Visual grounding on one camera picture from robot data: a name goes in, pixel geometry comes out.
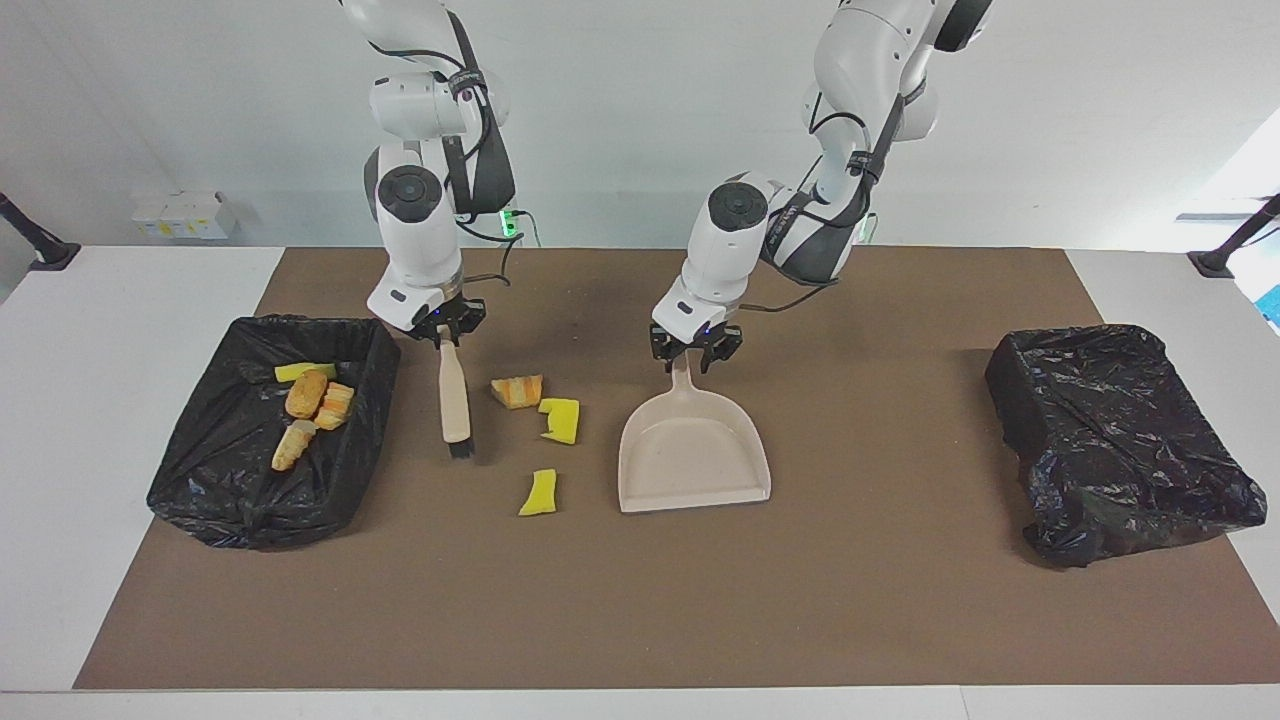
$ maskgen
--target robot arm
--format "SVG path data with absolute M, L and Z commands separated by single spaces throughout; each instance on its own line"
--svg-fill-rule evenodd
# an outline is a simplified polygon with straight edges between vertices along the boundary
M 822 145 L 812 186 L 790 188 L 758 173 L 712 192 L 689 259 L 654 307 L 654 356 L 703 350 L 703 372 L 727 360 L 741 331 L 727 323 L 762 259 L 805 286 L 836 282 L 896 140 L 927 136 L 937 99 L 925 79 L 934 50 L 957 51 L 984 27 L 991 0 L 844 0 L 814 55 L 805 104 Z
M 480 69 L 462 22 L 435 0 L 339 0 L 383 55 L 422 65 L 374 83 L 370 106 L 398 141 L 365 165 L 365 190 L 389 264 L 369 309 L 419 340 L 452 342 L 484 320 L 462 296 L 456 215 L 502 210 L 515 196 L 502 141 L 502 83 Z

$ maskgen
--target brown mat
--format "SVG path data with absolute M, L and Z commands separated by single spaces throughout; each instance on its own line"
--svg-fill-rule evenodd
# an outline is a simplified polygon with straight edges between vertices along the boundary
M 260 311 L 365 316 L 383 263 L 289 250 Z M 755 419 L 773 500 L 621 515 L 622 425 L 669 387 L 648 311 L 680 263 L 517 251 L 516 287 L 476 288 L 490 318 L 462 348 L 477 460 L 449 461 L 434 352 L 403 342 L 349 532 L 255 553 L 152 524 L 76 687 L 1280 682 L 1280 630 L 1225 539 L 1083 571 L 1024 546 L 982 373 L 1006 331 L 1098 322 L 1057 251 L 859 250 L 803 309 L 744 316 L 746 345 L 701 384 Z M 796 295 L 769 270 L 753 282 L 756 301 Z M 582 401 L 579 447 L 481 389 L 532 372 Z M 518 519 L 541 468 L 561 471 L 562 511 Z

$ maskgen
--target black plastic bag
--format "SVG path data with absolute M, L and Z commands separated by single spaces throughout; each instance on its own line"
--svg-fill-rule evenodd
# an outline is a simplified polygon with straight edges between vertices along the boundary
M 1261 525 L 1262 488 L 1231 459 L 1165 355 L 1133 325 L 1005 337 L 987 387 L 1036 512 L 1023 530 L 1060 566 Z
M 298 464 L 271 470 L 293 421 L 275 366 L 334 363 L 355 387 L 351 418 L 320 430 Z M 311 543 L 344 528 L 369 487 L 390 411 L 399 348 L 378 320 L 241 318 L 187 401 L 147 505 L 212 547 Z

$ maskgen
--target green light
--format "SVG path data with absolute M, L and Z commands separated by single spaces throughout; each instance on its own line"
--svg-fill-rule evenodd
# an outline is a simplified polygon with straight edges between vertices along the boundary
M 503 237 L 516 237 L 520 233 L 520 223 L 516 220 L 515 210 L 502 211 L 502 234 Z

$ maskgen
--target dustpan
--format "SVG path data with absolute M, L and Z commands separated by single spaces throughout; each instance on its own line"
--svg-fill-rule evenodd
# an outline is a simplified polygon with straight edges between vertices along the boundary
M 763 502 L 772 482 L 760 433 L 732 400 L 694 387 L 689 360 L 669 392 L 631 414 L 618 448 L 623 512 Z

